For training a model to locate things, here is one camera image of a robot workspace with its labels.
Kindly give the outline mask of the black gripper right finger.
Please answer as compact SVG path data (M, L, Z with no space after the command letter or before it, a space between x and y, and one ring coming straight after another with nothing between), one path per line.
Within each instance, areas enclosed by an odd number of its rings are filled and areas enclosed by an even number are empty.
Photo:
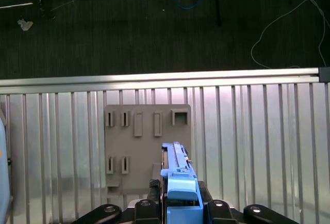
M294 221L268 207L251 204L242 212L224 200L214 200L203 181L199 181L203 201L203 223L290 224Z

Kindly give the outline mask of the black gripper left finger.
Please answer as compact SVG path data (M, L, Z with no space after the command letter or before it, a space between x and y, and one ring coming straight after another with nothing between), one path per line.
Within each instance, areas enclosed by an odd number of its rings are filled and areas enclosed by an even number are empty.
M122 210L114 204L101 205L74 223L161 223L160 181L151 179L146 199L138 200L132 207Z

